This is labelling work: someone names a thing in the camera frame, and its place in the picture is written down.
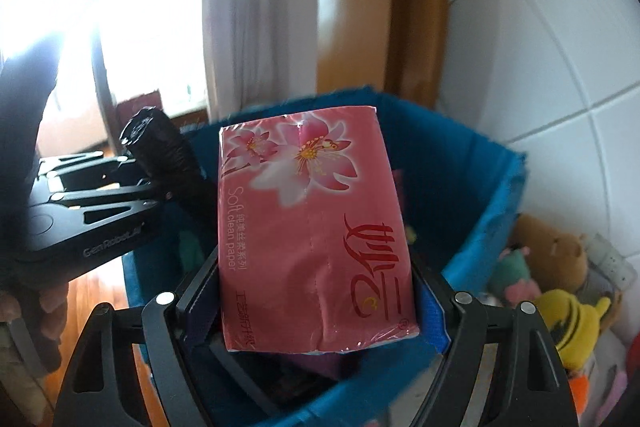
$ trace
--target yellow plush toy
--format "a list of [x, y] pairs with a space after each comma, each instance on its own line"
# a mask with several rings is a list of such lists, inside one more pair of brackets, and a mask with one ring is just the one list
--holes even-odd
[[580, 301], [564, 290], [549, 290], [535, 301], [565, 369], [577, 371], [589, 358], [600, 334], [600, 319], [611, 301], [601, 298], [594, 306]]

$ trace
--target green object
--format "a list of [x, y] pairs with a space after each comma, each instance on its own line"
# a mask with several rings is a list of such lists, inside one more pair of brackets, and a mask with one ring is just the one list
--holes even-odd
[[502, 299], [505, 288], [515, 284], [520, 279], [528, 281], [531, 279], [531, 272], [527, 262], [524, 260], [522, 250], [512, 250], [498, 261], [494, 273], [489, 279], [487, 289], [489, 293], [495, 295], [498, 299]]
[[204, 263], [204, 254], [200, 247], [200, 242], [194, 233], [189, 230], [180, 230], [180, 265], [182, 265], [182, 273], [188, 273], [191, 270], [197, 270]]

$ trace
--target tiled wall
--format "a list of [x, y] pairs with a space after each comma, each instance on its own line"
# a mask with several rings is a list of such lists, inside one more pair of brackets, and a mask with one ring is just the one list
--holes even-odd
[[640, 269], [638, 0], [451, 0], [438, 107], [529, 154], [524, 210], [600, 232]]

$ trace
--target flower print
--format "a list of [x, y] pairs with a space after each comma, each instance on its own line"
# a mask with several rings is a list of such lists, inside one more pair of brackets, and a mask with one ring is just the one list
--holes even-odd
[[226, 156], [224, 166], [228, 166], [229, 162], [232, 167], [222, 175], [231, 174], [231, 172], [239, 171], [248, 166], [260, 165], [260, 163], [268, 160], [277, 150], [277, 144], [269, 140], [269, 133], [254, 133], [246, 129], [241, 129], [237, 135], [231, 137], [229, 142], [237, 145]]
[[306, 114], [299, 124], [280, 124], [278, 128], [286, 143], [278, 145], [252, 187], [275, 188], [282, 206], [302, 201], [312, 182], [329, 190], [347, 190], [349, 185], [336, 176], [358, 177], [351, 159], [342, 153], [351, 145], [340, 139], [344, 134], [342, 122], [329, 131], [324, 121]]

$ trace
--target wooden floor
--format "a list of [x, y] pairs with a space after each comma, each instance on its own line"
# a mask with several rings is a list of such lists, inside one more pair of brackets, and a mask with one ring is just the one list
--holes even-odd
[[[62, 366], [52, 375], [47, 377], [45, 391], [52, 403], [56, 402], [66, 367], [71, 358], [78, 337], [84, 328], [84, 324], [96, 304], [109, 302], [116, 309], [127, 307], [127, 295], [124, 287], [124, 275], [122, 261], [114, 259], [110, 263], [71, 281], [69, 284], [68, 319], [65, 331], [62, 334], [60, 352], [62, 354]], [[145, 398], [146, 408], [149, 412], [154, 427], [168, 426], [168, 422], [160, 406], [156, 391], [149, 379], [148, 367], [140, 358], [140, 350], [134, 347], [138, 378]], [[42, 427], [49, 427], [52, 423], [50, 414], [47, 414]]]

